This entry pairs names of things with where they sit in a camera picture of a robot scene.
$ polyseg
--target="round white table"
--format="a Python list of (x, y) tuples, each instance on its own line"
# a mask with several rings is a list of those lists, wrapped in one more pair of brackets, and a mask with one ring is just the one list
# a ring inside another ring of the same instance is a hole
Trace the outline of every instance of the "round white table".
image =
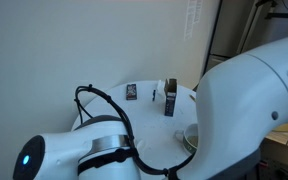
[[(136, 84), (137, 100), (126, 100), (126, 85), (119, 85), (106, 93), (112, 97), (128, 115), (135, 136), (135, 144), (141, 159), (156, 169), (170, 168), (183, 162), (188, 154), (183, 145), (174, 138), (177, 130), (184, 130), (188, 125), (197, 123), (196, 105), (189, 95), (195, 97), (196, 93), (188, 88), (178, 85), (173, 117), (164, 115), (165, 96), (156, 93), (152, 101), (153, 90), (157, 89), (158, 81), (138, 81)], [(118, 116), (115, 110), (101, 97), (94, 98), (85, 109), (93, 116)], [(88, 116), (82, 114), (84, 121)], [(80, 117), (74, 122), (72, 130), (80, 125)], [(164, 176), (152, 176), (141, 172), (145, 179), (163, 179)]]

